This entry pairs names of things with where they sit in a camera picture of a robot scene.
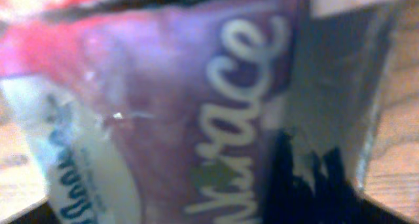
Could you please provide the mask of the Kleenex tissue multipack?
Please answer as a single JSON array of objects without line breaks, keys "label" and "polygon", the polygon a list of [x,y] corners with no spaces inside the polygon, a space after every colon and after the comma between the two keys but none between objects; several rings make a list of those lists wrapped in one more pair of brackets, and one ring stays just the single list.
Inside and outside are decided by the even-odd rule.
[{"label": "Kleenex tissue multipack", "polygon": [[94,0],[9,22],[1,93],[61,223],[262,223],[275,140],[361,196],[399,0]]}]

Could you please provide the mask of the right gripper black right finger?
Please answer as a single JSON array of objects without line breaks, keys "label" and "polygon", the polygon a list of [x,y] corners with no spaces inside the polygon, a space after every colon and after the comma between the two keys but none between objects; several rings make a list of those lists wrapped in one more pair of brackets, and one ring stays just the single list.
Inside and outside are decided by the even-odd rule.
[{"label": "right gripper black right finger", "polygon": [[263,224],[368,224],[407,223],[395,212],[362,198],[345,180],[340,149],[324,156],[308,154],[314,186],[294,174],[292,139],[295,134],[281,129],[275,140],[272,173],[263,210]]}]

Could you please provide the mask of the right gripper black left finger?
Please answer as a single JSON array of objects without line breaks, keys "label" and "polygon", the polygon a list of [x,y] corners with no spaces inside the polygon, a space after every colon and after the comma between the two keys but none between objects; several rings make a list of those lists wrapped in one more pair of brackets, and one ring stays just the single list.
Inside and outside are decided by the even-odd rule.
[{"label": "right gripper black left finger", "polygon": [[48,202],[12,218],[6,224],[61,224]]}]

